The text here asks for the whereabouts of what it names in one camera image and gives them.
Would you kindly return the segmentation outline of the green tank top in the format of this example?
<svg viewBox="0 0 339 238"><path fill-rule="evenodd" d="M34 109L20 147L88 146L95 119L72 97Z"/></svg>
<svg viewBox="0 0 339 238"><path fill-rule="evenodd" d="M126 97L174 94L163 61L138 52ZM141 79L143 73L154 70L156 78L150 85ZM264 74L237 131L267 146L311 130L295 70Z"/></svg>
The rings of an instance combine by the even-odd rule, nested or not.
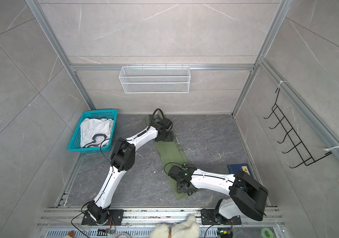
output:
<svg viewBox="0 0 339 238"><path fill-rule="evenodd" d="M148 125L150 122L152 115L148 115L145 117L146 124ZM181 145L176 140L174 135L173 141L171 142L155 142L155 147L160 155L160 159L162 161L165 173L168 173L172 166L181 166L183 164L189 164L188 159L186 158L186 154L182 150ZM174 196L177 200L188 197L186 193L177 193L176 192L176 181L172 178L169 178L172 190L174 192Z"/></svg>

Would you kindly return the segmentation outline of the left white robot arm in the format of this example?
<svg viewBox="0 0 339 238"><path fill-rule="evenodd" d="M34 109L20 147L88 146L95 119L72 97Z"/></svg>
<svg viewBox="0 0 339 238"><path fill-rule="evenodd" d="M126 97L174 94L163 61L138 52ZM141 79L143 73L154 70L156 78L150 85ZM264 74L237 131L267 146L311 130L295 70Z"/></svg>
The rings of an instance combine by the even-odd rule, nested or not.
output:
<svg viewBox="0 0 339 238"><path fill-rule="evenodd" d="M109 221L112 197L123 176L133 167L136 151L151 140L173 141L173 123L170 119L150 115L148 120L148 126L140 133L126 139L117 139L111 154L108 175L97 196L87 204L85 212L97 225L104 225Z"/></svg>

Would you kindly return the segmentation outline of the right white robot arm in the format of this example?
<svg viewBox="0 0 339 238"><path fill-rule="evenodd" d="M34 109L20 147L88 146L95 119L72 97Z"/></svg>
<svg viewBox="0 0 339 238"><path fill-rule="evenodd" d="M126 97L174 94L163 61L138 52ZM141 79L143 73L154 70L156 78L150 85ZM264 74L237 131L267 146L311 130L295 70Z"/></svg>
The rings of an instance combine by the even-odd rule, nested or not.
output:
<svg viewBox="0 0 339 238"><path fill-rule="evenodd" d="M176 191L191 195L207 189L229 196L220 199L214 209L201 209L203 225L241 224L244 215L254 221L266 216L268 190L244 171L235 174L215 174L193 165L174 165L167 175L176 181Z"/></svg>

